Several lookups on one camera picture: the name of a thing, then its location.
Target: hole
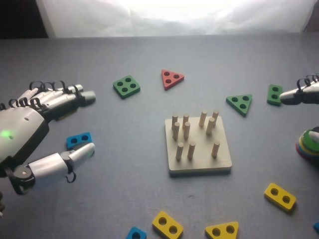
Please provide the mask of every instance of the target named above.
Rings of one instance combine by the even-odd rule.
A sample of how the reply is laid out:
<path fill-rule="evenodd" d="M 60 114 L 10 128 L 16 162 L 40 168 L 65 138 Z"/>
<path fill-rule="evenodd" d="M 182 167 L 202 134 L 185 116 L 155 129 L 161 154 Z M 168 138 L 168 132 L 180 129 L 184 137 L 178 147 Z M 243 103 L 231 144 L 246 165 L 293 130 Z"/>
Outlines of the hole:
<path fill-rule="evenodd" d="M 76 138 L 71 139 L 71 143 L 77 143 L 78 140 Z"/>
<path fill-rule="evenodd" d="M 270 192 L 271 192 L 271 194 L 274 195 L 274 196 L 277 196 L 277 195 L 278 195 L 278 189 L 276 189 L 276 188 L 272 188 L 272 189 L 270 190 Z"/>
<path fill-rule="evenodd" d="M 164 226 L 167 223 L 166 218 L 160 218 L 159 219 L 159 224 Z"/>
<path fill-rule="evenodd" d="M 171 234 L 176 234 L 176 233 L 177 233 L 177 227 L 175 227 L 175 226 L 170 226 L 169 232 L 170 232 Z"/>
<path fill-rule="evenodd" d="M 87 141 L 87 140 L 89 139 L 89 137 L 88 137 L 87 135 L 84 135 L 84 136 L 81 137 L 81 139 L 82 139 L 83 141 Z"/>
<path fill-rule="evenodd" d="M 132 239 L 140 239 L 141 235 L 139 233 L 133 233 Z"/>
<path fill-rule="evenodd" d="M 235 229 L 233 226 L 229 225 L 226 227 L 226 231 L 230 234 L 233 234 L 235 232 Z"/>
<path fill-rule="evenodd" d="M 289 203 L 290 202 L 290 197 L 283 196 L 283 201 L 284 201 L 284 203 Z"/>
<path fill-rule="evenodd" d="M 215 237 L 219 237 L 220 236 L 220 230 L 218 228 L 214 228 L 212 231 L 213 235 Z"/>

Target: yellow ring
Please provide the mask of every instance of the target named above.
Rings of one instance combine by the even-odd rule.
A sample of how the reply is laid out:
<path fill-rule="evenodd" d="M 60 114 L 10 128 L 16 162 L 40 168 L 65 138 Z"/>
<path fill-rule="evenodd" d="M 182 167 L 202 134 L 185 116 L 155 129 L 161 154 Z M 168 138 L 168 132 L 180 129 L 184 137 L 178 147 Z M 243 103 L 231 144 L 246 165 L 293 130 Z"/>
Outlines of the yellow ring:
<path fill-rule="evenodd" d="M 313 153 L 304 147 L 303 142 L 301 140 L 301 137 L 299 138 L 299 146 L 303 150 L 303 152 L 305 152 L 309 155 L 312 155 L 312 156 L 319 156 L 319 153 Z"/>

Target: green ring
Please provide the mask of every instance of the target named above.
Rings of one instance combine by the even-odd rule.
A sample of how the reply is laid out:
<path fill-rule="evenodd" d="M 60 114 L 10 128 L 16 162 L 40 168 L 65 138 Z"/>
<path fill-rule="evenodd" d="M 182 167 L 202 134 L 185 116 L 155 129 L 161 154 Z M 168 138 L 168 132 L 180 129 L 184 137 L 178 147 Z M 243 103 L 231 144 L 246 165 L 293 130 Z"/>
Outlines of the green ring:
<path fill-rule="evenodd" d="M 304 135 L 301 137 L 303 145 L 305 146 L 306 149 L 308 149 L 314 153 L 319 153 L 319 143 L 314 142 L 314 140 L 309 137 L 309 131 L 311 131 L 311 130 L 308 129 L 304 133 Z"/>

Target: gray table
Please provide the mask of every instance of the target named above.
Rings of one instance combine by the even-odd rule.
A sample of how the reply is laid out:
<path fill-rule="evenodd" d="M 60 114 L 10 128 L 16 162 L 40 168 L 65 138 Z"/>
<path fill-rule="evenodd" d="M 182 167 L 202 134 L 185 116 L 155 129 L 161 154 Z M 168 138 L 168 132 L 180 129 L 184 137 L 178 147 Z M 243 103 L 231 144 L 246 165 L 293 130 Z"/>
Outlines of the gray table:
<path fill-rule="evenodd" d="M 184 73 L 184 82 L 164 91 L 161 69 Z M 95 156 L 74 184 L 23 197 L 1 179 L 0 238 L 124 239 L 137 226 L 157 239 L 152 220 L 160 210 L 184 226 L 185 239 L 231 221 L 239 222 L 239 239 L 318 238 L 319 172 L 295 151 L 303 131 L 318 126 L 318 106 L 266 103 L 269 84 L 294 89 L 318 71 L 319 34 L 0 41 L 0 102 L 35 80 L 79 83 L 97 95 L 95 105 L 50 123 L 29 160 L 64 151 L 68 136 L 86 131 Z M 121 100 L 112 83 L 129 74 L 141 92 Z M 241 94 L 253 94 L 246 118 L 225 102 Z M 223 116 L 232 171 L 171 178 L 164 120 L 203 109 Z M 264 199 L 271 182 L 297 197 L 291 216 Z"/>

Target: stacked rings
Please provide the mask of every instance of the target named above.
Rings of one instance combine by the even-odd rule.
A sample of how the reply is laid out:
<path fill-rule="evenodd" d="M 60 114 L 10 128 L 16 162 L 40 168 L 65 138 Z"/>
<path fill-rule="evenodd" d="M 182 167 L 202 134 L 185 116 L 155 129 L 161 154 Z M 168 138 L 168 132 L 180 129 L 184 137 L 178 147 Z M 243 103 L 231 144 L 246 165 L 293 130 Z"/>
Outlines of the stacked rings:
<path fill-rule="evenodd" d="M 296 151 L 301 157 L 308 160 L 318 160 L 319 162 L 319 143 L 309 137 L 310 131 L 318 131 L 318 127 L 307 130 L 296 143 Z"/>

